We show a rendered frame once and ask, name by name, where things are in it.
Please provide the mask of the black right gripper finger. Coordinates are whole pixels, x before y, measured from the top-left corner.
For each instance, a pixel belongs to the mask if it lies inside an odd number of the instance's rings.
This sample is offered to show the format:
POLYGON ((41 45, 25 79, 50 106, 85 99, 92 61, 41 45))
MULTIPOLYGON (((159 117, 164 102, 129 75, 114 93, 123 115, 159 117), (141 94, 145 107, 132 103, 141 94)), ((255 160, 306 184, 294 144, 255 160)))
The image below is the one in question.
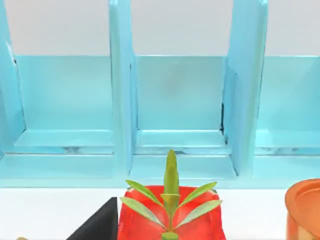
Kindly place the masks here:
POLYGON ((66 240, 118 240, 118 203, 111 197, 66 240))

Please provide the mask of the red pot with green plant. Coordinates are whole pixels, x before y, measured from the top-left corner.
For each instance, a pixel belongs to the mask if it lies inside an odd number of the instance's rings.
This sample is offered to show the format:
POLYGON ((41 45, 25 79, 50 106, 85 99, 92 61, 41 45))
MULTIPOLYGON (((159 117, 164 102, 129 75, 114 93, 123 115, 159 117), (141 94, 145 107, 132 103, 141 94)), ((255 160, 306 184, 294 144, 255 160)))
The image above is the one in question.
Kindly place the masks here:
POLYGON ((127 184, 120 198, 117 240, 226 240, 216 183, 181 186, 172 149, 162 185, 127 184))

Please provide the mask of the light blue rack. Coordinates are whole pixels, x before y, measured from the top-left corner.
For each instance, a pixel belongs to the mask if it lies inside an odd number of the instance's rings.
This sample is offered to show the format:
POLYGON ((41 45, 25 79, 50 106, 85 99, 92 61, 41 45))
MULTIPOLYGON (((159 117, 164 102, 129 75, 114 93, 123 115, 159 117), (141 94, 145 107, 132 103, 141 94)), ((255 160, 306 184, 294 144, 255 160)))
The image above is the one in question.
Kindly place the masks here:
POLYGON ((320 178, 320 0, 0 0, 0 187, 320 178))

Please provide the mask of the orange cup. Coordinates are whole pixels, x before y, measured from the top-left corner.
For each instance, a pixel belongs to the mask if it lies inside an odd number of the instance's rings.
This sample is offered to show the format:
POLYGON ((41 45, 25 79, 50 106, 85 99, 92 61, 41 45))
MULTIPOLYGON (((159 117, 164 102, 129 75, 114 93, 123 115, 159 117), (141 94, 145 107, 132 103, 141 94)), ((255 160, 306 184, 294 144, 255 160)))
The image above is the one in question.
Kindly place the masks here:
POLYGON ((320 178, 299 181, 285 194, 285 240, 320 240, 320 178))

